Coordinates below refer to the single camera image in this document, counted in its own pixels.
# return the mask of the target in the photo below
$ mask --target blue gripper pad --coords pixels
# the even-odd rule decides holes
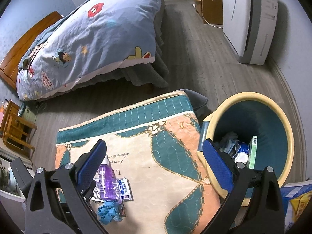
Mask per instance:
[[[233,174],[209,140],[204,141],[202,145],[202,153],[218,180],[220,187],[227,190],[228,193],[232,192],[234,187]]]
[[[78,191],[85,190],[91,184],[99,166],[106,156],[106,143],[98,140],[91,151],[87,153],[87,158],[82,166],[79,167],[76,176],[76,186]]]

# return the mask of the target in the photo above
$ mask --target blue wall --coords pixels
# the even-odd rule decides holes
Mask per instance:
[[[0,18],[0,60],[45,16],[53,11],[66,16],[75,8],[72,0],[11,0]]]

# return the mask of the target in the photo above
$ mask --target white bottle cap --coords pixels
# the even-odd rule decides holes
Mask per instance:
[[[248,162],[248,155],[245,152],[238,153],[238,155],[234,159],[234,162],[242,162],[246,164]]]
[[[106,154],[105,158],[103,159],[102,164],[109,165],[107,154]]]

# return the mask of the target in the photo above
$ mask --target metal screw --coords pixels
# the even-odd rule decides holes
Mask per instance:
[[[43,172],[43,168],[42,167],[39,167],[38,169],[37,169],[37,173],[42,173]]]
[[[244,168],[245,168],[245,165],[244,165],[242,162],[238,162],[238,163],[236,164],[236,166],[237,166],[237,168],[239,168],[239,169],[244,169]]]
[[[266,169],[267,169],[267,170],[268,170],[268,172],[270,172],[270,173],[272,173],[272,172],[273,172],[273,168],[272,168],[271,166],[268,166]]]
[[[72,163],[68,163],[65,165],[65,169],[66,170],[70,170],[71,168],[73,168],[73,164]]]

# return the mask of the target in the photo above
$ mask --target wooden headboard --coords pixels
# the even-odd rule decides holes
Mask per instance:
[[[18,76],[18,64],[23,55],[30,48],[36,37],[46,28],[60,20],[62,16],[53,11],[48,16],[36,23],[27,31],[15,45],[10,49],[7,55],[0,63],[0,78],[7,82],[16,91],[16,80]]]

